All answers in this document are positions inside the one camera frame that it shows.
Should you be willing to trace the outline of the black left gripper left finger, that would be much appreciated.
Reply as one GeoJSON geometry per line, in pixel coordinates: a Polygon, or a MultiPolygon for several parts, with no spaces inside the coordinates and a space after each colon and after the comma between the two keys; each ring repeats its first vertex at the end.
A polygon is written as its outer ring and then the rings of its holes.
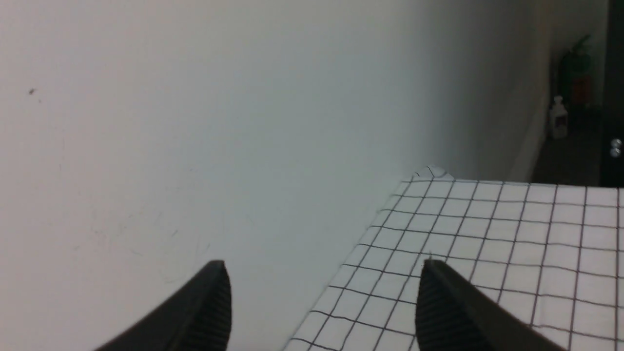
{"type": "Polygon", "coordinates": [[[209,261],[178,291],[100,351],[225,351],[232,287],[223,260],[209,261]]]}

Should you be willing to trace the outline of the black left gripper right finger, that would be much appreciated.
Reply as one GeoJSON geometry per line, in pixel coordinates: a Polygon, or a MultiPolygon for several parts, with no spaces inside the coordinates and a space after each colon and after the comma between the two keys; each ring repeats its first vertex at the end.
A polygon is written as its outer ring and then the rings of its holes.
{"type": "Polygon", "coordinates": [[[446,262],[424,262],[415,307],[421,351],[559,351],[446,262]]]}

